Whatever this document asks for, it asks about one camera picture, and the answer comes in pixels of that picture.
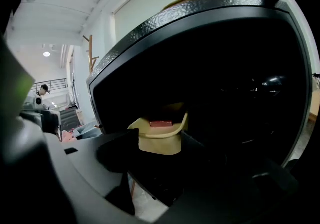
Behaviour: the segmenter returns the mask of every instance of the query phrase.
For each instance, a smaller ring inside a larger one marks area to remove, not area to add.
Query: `ceiling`
[[[100,0],[22,0],[8,30],[38,39],[60,33],[66,37],[79,37],[85,23]]]

